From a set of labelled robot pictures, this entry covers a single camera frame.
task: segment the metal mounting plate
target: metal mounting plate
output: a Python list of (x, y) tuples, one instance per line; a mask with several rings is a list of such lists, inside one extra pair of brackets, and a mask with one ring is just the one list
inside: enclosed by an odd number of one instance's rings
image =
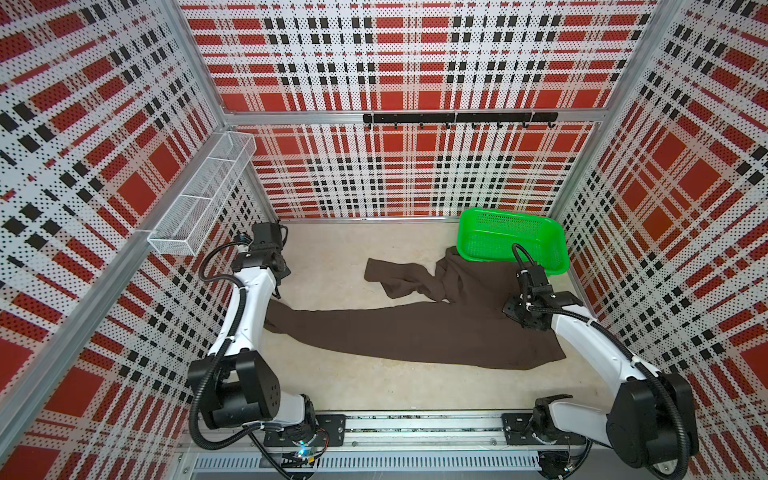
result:
[[(507, 445), (541, 445), (539, 441), (531, 435), (531, 430), (527, 427), (531, 420), (530, 413), (504, 413), (502, 414), (502, 424), (504, 425), (504, 438)], [(563, 433), (558, 437), (555, 445), (584, 445), (587, 440), (576, 433)]]
[[(346, 427), (346, 416), (344, 415), (318, 415), (317, 422), (320, 428), (328, 432), (328, 446), (340, 447), (344, 443), (344, 428)], [(310, 447), (321, 447), (325, 445), (326, 439), (320, 434), (309, 443)], [(281, 436), (278, 432), (267, 432), (264, 436), (264, 446), (266, 447), (293, 447), (295, 446), (287, 437)]]

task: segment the black cable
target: black cable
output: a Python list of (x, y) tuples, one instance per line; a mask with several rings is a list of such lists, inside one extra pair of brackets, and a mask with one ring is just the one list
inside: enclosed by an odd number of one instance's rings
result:
[[(528, 306), (528, 309), (532, 312), (566, 315), (575, 319), (579, 319), (582, 322), (586, 322), (589, 326), (595, 328), (598, 332), (602, 333), (606, 338), (608, 338), (619, 349), (619, 351), (621, 351), (621, 353), (627, 357), (628, 360), (632, 360), (634, 358), (634, 354), (630, 352), (627, 346), (625, 346), (618, 338), (616, 338), (613, 333), (611, 333), (607, 328), (602, 326), (600, 323), (597, 323), (596, 321), (592, 321), (590, 323), (589, 321), (591, 318), (588, 316), (569, 312), (568, 310), (559, 308)], [(660, 478), (661, 480), (682, 480), (682, 478), (688, 472), (688, 459), (690, 458), (690, 440), (688, 439), (688, 433), (686, 432), (685, 426), (683, 425), (683, 418), (680, 416), (680, 411), (674, 404), (674, 401), (672, 400), (669, 392), (664, 388), (663, 385), (661, 385), (661, 381), (658, 379), (658, 377), (651, 373), (650, 370), (642, 362), (637, 362), (634, 364), (634, 366), (637, 367), (637, 369), (640, 370), (640, 372), (645, 376), (654, 392), (661, 397), (661, 402), (664, 404), (664, 408), (667, 410), (667, 414), (670, 416), (670, 420), (672, 421), (672, 425), (675, 430), (675, 436), (677, 438), (677, 465), (675, 465), (675, 469), (672, 471), (672, 473), (661, 473), (659, 470), (654, 468), (653, 465), (646, 465), (646, 468), (656, 478)]]
[[(541, 475), (542, 477), (546, 478), (547, 480), (565, 480), (566, 478), (568, 478), (571, 475), (573, 475), (574, 473), (576, 473), (576, 471), (584, 464), (584, 462), (587, 461), (587, 457), (589, 456), (589, 452), (592, 450), (593, 442), (590, 439), (588, 439), (587, 437), (584, 437), (584, 438), (587, 441), (584, 444), (584, 451), (577, 457), (576, 463), (574, 463), (574, 467), (569, 472), (566, 472), (565, 474), (560, 474), (560, 475), (558, 475), (555, 478), (550, 478), (544, 472), (544, 470), (539, 470), (538, 474)], [(553, 455), (554, 456), (554, 455), (557, 455), (557, 452), (546, 451), (546, 452), (542, 452), (541, 454), (542, 455)], [(566, 467), (568, 466), (568, 460), (566, 460), (565, 466)]]
[(589, 456), (589, 452), (591, 450), (592, 450), (592, 441), (590, 439), (587, 439), (587, 445), (584, 447), (584, 451), (581, 453), (581, 455), (579, 456), (578, 460), (574, 464), (573, 469), (570, 472), (568, 472), (565, 475), (563, 475), (563, 480), (565, 480), (566, 478), (568, 478), (571, 475), (573, 475), (574, 473), (576, 473), (576, 471), (584, 464), (584, 462), (587, 461), (587, 457)]
[(280, 225), (280, 228), (286, 231), (286, 236), (283, 237), (283, 247), (286, 246), (286, 243), (288, 243), (288, 227), (285, 225)]
[[(239, 278), (237, 278), (234, 275), (222, 274), (222, 275), (215, 275), (215, 276), (205, 276), (205, 269), (208, 267), (208, 263), (210, 262), (210, 259), (212, 259), (214, 255), (219, 253), (221, 250), (224, 250), (225, 248), (229, 248), (229, 247), (234, 247), (235, 245), (247, 245), (247, 244), (248, 242), (229, 242), (229, 243), (225, 243), (224, 245), (219, 245), (218, 247), (214, 248), (209, 254), (206, 255), (205, 259), (200, 265), (200, 269), (197, 271), (197, 276), (204, 283), (216, 282), (218, 280), (226, 280), (234, 283), (238, 289), (241, 289), (240, 301), (237, 304), (237, 311), (235, 312), (235, 317), (232, 320), (232, 325), (230, 326), (230, 329), (227, 332), (227, 337), (234, 336), (234, 334), (237, 332), (237, 327), (240, 325), (240, 319), (243, 318), (243, 312), (245, 311), (246, 293), (245, 293), (245, 290), (242, 290), (242, 289), (244, 289), (245, 285), (243, 284), (242, 281), (240, 281)], [(214, 359), (211, 361), (210, 367), (208, 367), (208, 370), (205, 372), (205, 375), (203, 375), (202, 380), (197, 385), (197, 389), (195, 390), (194, 397), (192, 398), (192, 404), (190, 405), (190, 418), (189, 418), (190, 436), (192, 437), (192, 440), (194, 440), (194, 442), (197, 444), (197, 446), (199, 446), (202, 449), (206, 449), (206, 450), (223, 449), (224, 447), (232, 445), (236, 441), (243, 438), (245, 435), (248, 435), (254, 429), (258, 428), (257, 425), (248, 427), (248, 429), (244, 429), (242, 432), (235, 433), (234, 435), (224, 440), (221, 440), (220, 442), (212, 442), (206, 439), (205, 437), (203, 437), (203, 434), (200, 432), (200, 426), (198, 425), (198, 418), (197, 418), (197, 416), (200, 414), (200, 397), (203, 395), (203, 392), (205, 392), (206, 388), (208, 387), (208, 383), (213, 379), (214, 373), (217, 373), (217, 367), (219, 366), (219, 362), (227, 354), (227, 349), (229, 348), (231, 343), (232, 343), (231, 338), (227, 338), (223, 341), (221, 348), (219, 348), (219, 351), (216, 352)]]
[(520, 250), (522, 253), (525, 254), (525, 256), (528, 258), (528, 260), (533, 263), (533, 257), (531, 257), (531, 254), (528, 253), (528, 251), (520, 244), (520, 243), (513, 243), (512, 244), (512, 255), (515, 256), (515, 260), (518, 261), (518, 265), (520, 266), (521, 270), (525, 268), (525, 265), (523, 265), (523, 261), (520, 258), (520, 255), (518, 254), (518, 250)]
[(250, 441), (253, 442), (257, 449), (259, 449), (261, 456), (266, 458), (270, 465), (272, 465), (272, 467), (277, 470), (277, 473), (282, 475), (286, 480), (293, 480), (293, 476), (289, 475), (288, 472), (286, 472), (285, 469), (280, 466), (280, 464), (275, 462), (275, 459), (272, 458), (272, 455), (270, 455), (270, 453), (264, 448), (264, 445), (262, 445), (261, 442), (259, 442), (259, 439), (257, 439), (253, 434), (253, 430), (243, 430), (243, 432), (245, 432), (250, 437)]

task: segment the white wire basket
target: white wire basket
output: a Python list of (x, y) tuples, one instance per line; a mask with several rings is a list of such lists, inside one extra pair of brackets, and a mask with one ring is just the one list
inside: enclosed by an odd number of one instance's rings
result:
[(253, 135), (223, 135), (149, 236), (152, 247), (163, 255), (197, 255), (255, 151)]

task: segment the red plaid panel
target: red plaid panel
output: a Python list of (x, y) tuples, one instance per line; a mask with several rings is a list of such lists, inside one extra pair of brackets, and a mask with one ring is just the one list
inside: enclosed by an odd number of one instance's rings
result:
[(603, 107), (657, 4), (180, 3), (232, 112)]
[(280, 217), (545, 215), (591, 124), (241, 127)]
[(699, 478), (765, 478), (768, 6), (688, 2), (561, 220), (598, 315), (694, 389)]
[(213, 124), (153, 2), (3, 2), (0, 24), (5, 395)]
[[(0, 478), (167, 475), (192, 399), (187, 368), (207, 354), (229, 298), (226, 283), (203, 284), (197, 268), (213, 247), (261, 218), (248, 192), (242, 181), (236, 186), (197, 257), (151, 254), (144, 261)], [(228, 269), (234, 254), (222, 253), (210, 268)]]

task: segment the beige floor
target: beige floor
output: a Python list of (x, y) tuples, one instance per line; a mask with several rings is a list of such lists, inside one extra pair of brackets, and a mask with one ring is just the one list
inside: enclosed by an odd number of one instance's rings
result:
[[(417, 262), (434, 272), (445, 248), (455, 245), (458, 224), (289, 223), (288, 227), (284, 255), (293, 273), (280, 287), (283, 301), (298, 310), (338, 310), (427, 300), (419, 293), (388, 298), (378, 283), (362, 278), (366, 261), (372, 257)], [(568, 275), (550, 280), (555, 291), (572, 290)], [(260, 351), (283, 390), (308, 394), (318, 410), (531, 408), (536, 398), (557, 393), (610, 405), (597, 373), (562, 339), (561, 345), (567, 359), (528, 371), (337, 353), (266, 330)]]

